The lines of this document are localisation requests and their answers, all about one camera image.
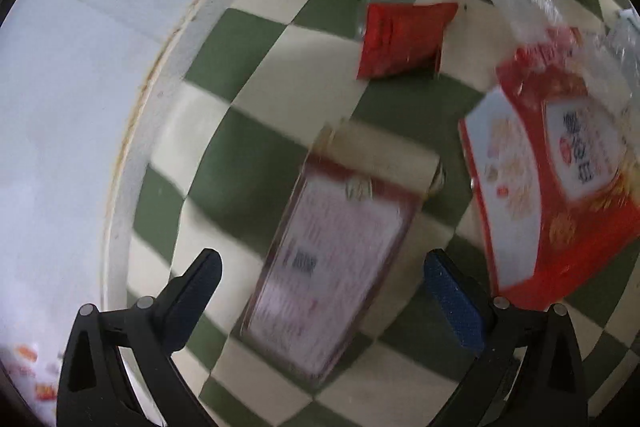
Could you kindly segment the red snack packet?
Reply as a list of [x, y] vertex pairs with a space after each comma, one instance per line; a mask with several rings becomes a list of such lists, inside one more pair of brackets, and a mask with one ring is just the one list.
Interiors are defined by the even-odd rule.
[[430, 5], [374, 2], [367, 7], [358, 79], [439, 72], [447, 27], [457, 2]]

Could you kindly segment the red bordered white label package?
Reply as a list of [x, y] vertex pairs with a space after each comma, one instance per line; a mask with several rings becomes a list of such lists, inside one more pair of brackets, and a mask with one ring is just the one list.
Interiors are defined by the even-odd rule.
[[358, 120], [326, 124], [305, 157], [240, 323], [241, 338], [322, 384], [442, 179], [426, 146]]

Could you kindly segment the large red white food bag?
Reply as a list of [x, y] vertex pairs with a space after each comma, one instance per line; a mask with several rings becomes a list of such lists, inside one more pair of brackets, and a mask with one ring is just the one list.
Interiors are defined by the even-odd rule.
[[522, 309], [567, 297], [639, 236], [639, 163], [588, 90], [602, 74], [587, 44], [547, 28], [459, 122], [491, 290]]

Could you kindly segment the green white checkered tablecloth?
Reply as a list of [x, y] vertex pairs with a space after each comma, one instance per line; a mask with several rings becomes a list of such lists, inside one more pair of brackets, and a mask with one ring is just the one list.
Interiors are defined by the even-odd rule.
[[[356, 77], [358, 0], [200, 0], [177, 77], [146, 91], [118, 181], [104, 305], [157, 294], [206, 247], [221, 254], [221, 283], [175, 356], [220, 425], [424, 426], [471, 363], [423, 288], [421, 265], [442, 247], [487, 279], [456, 127], [514, 41], [489, 0], [454, 1], [438, 76], [367, 84]], [[630, 5], [553, 1], [592, 31]], [[349, 117], [434, 150], [446, 181], [414, 219], [343, 358], [313, 388], [243, 343], [240, 317], [308, 146]]]

